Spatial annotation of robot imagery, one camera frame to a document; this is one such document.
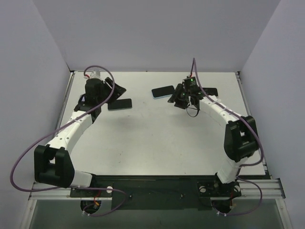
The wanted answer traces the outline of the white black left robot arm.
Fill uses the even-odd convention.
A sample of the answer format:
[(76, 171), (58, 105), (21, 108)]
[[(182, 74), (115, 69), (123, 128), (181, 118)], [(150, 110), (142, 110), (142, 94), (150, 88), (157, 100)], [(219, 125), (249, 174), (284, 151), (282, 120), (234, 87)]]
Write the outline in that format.
[(83, 133), (101, 114), (100, 104), (111, 104), (126, 92), (107, 77), (88, 79), (85, 93), (76, 104), (67, 127), (62, 129), (46, 145), (34, 150), (34, 176), (36, 182), (62, 188), (81, 187), (91, 197), (98, 191), (98, 184), (92, 181), (93, 174), (74, 168), (70, 154)]

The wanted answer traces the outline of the black smartphone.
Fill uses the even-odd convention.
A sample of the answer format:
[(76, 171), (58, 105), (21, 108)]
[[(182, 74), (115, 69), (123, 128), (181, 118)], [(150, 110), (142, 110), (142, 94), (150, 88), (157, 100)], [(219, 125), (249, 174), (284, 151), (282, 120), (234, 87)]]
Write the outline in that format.
[(116, 111), (116, 110), (125, 110), (125, 109), (131, 109), (132, 108), (132, 99), (118, 99), (114, 101), (113, 103), (108, 104), (108, 110), (109, 111)]

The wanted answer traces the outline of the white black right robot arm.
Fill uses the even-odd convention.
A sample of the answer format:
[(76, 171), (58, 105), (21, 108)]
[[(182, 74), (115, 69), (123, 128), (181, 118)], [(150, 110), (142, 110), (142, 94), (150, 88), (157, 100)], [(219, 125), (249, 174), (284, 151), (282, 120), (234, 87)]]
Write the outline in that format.
[(185, 78), (177, 84), (168, 102), (184, 110), (193, 106), (225, 127), (224, 160), (213, 182), (214, 192), (224, 195), (230, 190), (230, 184), (236, 181), (242, 165), (259, 148), (254, 136), (257, 133), (254, 118), (234, 113), (218, 99), (217, 89), (201, 89), (195, 77)]

